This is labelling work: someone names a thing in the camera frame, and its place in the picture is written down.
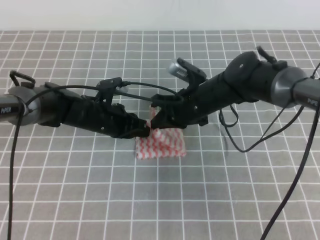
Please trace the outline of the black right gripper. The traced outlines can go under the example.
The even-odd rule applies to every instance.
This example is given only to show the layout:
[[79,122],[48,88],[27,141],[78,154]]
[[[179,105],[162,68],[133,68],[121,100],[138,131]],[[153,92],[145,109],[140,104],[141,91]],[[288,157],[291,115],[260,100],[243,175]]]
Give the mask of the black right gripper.
[[151,120],[152,129],[181,129],[189,125],[204,126],[209,123],[208,115],[212,110],[213,88],[207,84],[201,84],[197,88],[187,87],[176,95],[155,94],[151,97],[152,108],[172,107],[169,115],[161,109]]

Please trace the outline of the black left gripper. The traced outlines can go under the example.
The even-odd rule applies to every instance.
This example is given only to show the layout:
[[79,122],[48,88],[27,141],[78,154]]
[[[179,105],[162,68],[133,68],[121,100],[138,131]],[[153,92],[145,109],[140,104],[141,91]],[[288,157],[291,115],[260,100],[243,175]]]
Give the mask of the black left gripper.
[[61,123],[119,139],[146,138],[150,135],[149,122],[135,113],[128,114],[125,107],[118,103],[107,107],[104,103],[90,100],[74,101],[63,114]]

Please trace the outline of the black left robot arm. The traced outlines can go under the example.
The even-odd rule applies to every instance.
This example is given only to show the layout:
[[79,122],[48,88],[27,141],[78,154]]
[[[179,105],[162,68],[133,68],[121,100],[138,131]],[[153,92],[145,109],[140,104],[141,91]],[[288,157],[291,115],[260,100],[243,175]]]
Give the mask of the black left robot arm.
[[52,82],[36,86],[34,78],[18,71],[9,73],[14,86],[0,97],[0,120],[21,126],[38,124],[52,128],[67,125],[116,139],[148,137],[150,127],[134,113],[112,103],[123,86],[120,77],[96,86]]

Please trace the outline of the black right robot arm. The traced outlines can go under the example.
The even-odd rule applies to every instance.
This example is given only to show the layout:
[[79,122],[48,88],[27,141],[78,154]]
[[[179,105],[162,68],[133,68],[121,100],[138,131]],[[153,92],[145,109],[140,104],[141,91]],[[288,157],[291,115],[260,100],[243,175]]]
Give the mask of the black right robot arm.
[[169,73],[189,85],[179,91],[183,102],[166,105],[150,121],[153,129],[204,126],[208,116],[227,106],[263,101],[281,108],[300,105],[316,110],[320,102],[320,81],[308,77],[299,67],[268,55],[260,46],[258,59],[247,51],[233,59],[226,69],[208,79],[203,70],[178,58]]

